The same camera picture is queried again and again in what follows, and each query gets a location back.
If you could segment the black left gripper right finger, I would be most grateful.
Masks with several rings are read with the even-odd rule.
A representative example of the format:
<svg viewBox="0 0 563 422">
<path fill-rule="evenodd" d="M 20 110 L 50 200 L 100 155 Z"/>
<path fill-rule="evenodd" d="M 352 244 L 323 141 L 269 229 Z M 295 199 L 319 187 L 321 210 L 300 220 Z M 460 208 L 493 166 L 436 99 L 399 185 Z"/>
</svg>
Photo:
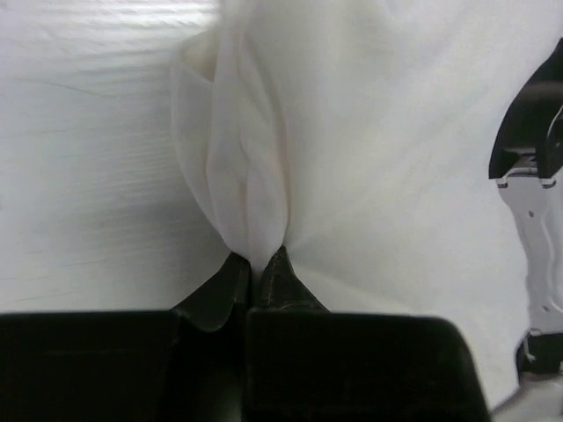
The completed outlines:
<svg viewBox="0 0 563 422">
<path fill-rule="evenodd" d="M 329 311 L 285 249 L 245 322 L 248 421 L 487 421 L 472 356 L 436 317 Z"/>
</svg>

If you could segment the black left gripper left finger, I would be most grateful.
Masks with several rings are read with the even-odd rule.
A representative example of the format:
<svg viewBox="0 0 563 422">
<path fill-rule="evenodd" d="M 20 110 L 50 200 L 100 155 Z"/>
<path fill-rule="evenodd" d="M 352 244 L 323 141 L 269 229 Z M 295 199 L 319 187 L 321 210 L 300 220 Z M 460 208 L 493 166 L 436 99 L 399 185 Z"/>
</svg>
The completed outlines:
<svg viewBox="0 0 563 422">
<path fill-rule="evenodd" d="M 2 420 L 193 419 L 238 380 L 249 278 L 230 254 L 172 309 L 2 315 Z"/>
</svg>

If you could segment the white t-shirt black graphic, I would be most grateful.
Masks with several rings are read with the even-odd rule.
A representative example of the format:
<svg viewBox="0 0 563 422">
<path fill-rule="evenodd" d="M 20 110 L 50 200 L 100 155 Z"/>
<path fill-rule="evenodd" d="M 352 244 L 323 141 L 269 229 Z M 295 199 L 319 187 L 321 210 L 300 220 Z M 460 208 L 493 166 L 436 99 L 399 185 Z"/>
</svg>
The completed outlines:
<svg viewBox="0 0 563 422">
<path fill-rule="evenodd" d="M 450 320 L 497 405 L 527 264 L 487 167 L 561 35 L 559 1 L 224 1 L 172 66 L 180 168 L 255 273 L 285 247 L 332 308 Z"/>
</svg>

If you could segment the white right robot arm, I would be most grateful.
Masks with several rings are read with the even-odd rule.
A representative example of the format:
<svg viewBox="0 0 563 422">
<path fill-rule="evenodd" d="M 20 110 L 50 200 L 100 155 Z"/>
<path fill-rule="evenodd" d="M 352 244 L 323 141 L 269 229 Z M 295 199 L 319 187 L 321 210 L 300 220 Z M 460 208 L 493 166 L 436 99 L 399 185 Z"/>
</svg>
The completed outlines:
<svg viewBox="0 0 563 422">
<path fill-rule="evenodd" d="M 488 177 L 515 219 L 527 258 L 530 327 L 515 352 L 518 387 L 495 421 L 562 419 L 562 47 L 513 100 Z"/>
</svg>

